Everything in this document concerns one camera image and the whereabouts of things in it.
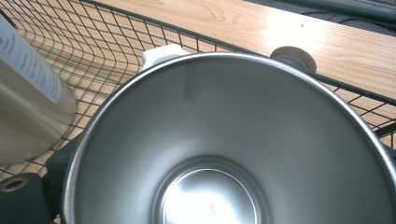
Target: wire grid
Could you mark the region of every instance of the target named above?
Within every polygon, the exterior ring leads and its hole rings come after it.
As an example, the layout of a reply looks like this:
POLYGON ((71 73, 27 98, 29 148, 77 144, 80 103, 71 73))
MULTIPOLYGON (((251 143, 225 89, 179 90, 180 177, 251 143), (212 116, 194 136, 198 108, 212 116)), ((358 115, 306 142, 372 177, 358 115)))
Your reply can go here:
MULTIPOLYGON (((0 165, 0 180, 19 173, 47 170, 45 161, 76 137, 104 100, 142 68, 142 52, 177 43, 190 53, 244 51, 160 21, 125 14, 116 9, 78 0, 7 0, 0 8, 17 24, 20 34, 52 65, 73 89, 78 105, 73 124, 48 152, 29 161, 0 165)), ((372 99, 367 92, 346 90, 338 82, 321 80, 362 115, 382 141, 396 146, 396 103, 372 99)))

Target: wood grain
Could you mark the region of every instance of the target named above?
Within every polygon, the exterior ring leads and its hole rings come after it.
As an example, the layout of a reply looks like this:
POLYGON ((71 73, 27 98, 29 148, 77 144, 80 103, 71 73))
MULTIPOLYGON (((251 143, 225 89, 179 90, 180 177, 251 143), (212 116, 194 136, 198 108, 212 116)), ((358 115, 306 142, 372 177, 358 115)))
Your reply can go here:
POLYGON ((318 73, 396 98, 396 38, 237 0, 97 0, 269 56, 294 46, 318 73))

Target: pot handle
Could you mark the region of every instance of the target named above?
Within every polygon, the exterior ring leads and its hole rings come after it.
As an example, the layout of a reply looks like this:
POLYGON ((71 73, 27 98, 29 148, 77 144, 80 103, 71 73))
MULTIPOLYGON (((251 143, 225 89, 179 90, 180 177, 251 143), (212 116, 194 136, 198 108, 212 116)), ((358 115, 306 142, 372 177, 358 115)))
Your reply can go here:
POLYGON ((180 45, 171 44, 155 49, 149 49, 143 52, 143 69, 142 71, 150 68, 151 66, 162 63, 166 60, 173 59, 179 56, 189 54, 180 45))

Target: white bottle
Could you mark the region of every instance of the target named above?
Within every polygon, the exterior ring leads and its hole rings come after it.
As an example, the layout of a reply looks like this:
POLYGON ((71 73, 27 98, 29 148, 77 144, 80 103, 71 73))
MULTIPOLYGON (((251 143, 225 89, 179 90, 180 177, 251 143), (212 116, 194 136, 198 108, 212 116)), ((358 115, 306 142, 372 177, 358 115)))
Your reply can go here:
POLYGON ((73 92, 0 15, 0 163, 52 147, 76 113, 73 92))

